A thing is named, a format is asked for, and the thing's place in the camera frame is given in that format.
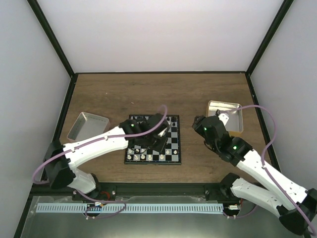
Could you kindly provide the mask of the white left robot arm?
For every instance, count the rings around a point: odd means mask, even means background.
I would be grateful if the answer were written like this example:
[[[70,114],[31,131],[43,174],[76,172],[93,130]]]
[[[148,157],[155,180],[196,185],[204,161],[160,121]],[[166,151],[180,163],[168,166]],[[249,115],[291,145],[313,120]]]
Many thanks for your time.
[[[167,118],[157,113],[147,119],[127,119],[108,132],[79,142],[51,143],[45,157],[50,188],[70,187],[81,191],[90,200],[98,199],[101,187],[97,177],[81,171],[79,166],[129,146],[161,151],[167,142],[169,128]]]

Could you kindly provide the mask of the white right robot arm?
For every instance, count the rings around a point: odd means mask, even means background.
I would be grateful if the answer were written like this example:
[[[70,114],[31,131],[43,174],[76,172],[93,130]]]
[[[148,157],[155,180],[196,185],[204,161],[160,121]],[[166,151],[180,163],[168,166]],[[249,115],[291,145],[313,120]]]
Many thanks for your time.
[[[192,128],[223,161],[251,175],[261,185],[229,173],[222,180],[221,196],[227,200],[234,197],[249,200],[274,214],[287,230],[302,236],[317,214],[316,189],[296,184],[262,161],[249,143],[229,134],[225,128],[227,121],[226,114],[196,116]]]

